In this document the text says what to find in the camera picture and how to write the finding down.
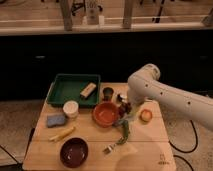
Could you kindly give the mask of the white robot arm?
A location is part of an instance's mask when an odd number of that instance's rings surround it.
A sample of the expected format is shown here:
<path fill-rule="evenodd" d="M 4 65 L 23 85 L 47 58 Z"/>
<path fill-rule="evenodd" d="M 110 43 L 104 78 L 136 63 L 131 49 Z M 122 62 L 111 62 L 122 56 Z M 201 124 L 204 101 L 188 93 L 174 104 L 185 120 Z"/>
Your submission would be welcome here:
<path fill-rule="evenodd" d="M 141 104 L 146 97 L 174 108 L 213 131 L 213 99 L 159 82 L 160 70 L 146 64 L 128 77 L 128 100 Z"/>

